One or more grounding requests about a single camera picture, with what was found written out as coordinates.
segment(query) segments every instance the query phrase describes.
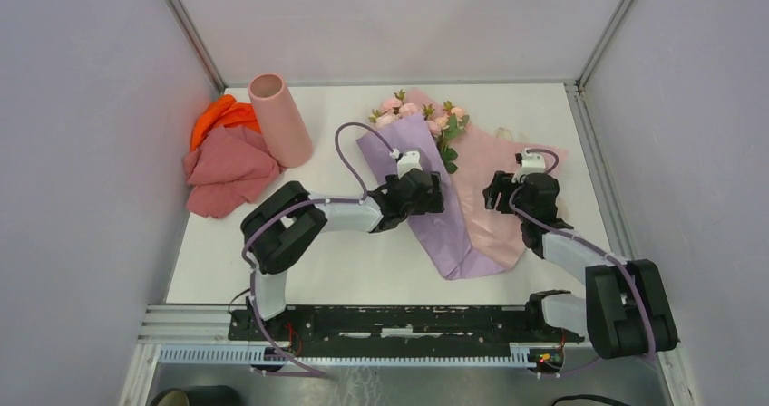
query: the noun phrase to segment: vase opening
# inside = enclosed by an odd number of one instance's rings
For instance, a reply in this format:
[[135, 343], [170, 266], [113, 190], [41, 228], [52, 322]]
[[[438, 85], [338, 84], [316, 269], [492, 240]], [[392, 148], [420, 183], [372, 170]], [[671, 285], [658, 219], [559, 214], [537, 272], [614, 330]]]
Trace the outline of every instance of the vase opening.
[[283, 90], [283, 86], [282, 78], [273, 73], [268, 73], [255, 78], [249, 86], [249, 92], [251, 92], [251, 95], [265, 100], [280, 93]]

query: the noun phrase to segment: black cable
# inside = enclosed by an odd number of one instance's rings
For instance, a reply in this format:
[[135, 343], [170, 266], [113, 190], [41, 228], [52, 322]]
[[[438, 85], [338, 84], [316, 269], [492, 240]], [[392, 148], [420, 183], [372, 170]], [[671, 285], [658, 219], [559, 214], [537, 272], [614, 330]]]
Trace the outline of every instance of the black cable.
[[602, 395], [593, 395], [593, 394], [567, 395], [564, 397], [559, 397], [558, 399], [555, 399], [555, 401], [551, 403], [550, 406], [556, 406], [556, 404], [562, 401], [571, 401], [571, 400], [593, 400], [596, 403], [607, 404], [609, 406], [630, 406], [629, 404], [623, 403], [622, 401], [613, 400], [613, 399], [610, 399], [609, 397], [604, 397]]
[[232, 311], [230, 311], [229, 309], [232, 307], [232, 304], [234, 304], [234, 303], [235, 303], [235, 301], [236, 301], [236, 300], [238, 300], [238, 298], [239, 298], [239, 297], [242, 297], [243, 295], [245, 295], [245, 294], [246, 294], [247, 292], [249, 292], [249, 291], [251, 291], [251, 288], [246, 288], [245, 290], [243, 290], [243, 291], [241, 291], [240, 293], [238, 293], [238, 295], [236, 295], [235, 297], [233, 297], [233, 298], [232, 298], [232, 300], [230, 300], [230, 301], [229, 301], [229, 304], [227, 305], [227, 313], [228, 313], [230, 316], [232, 316]]

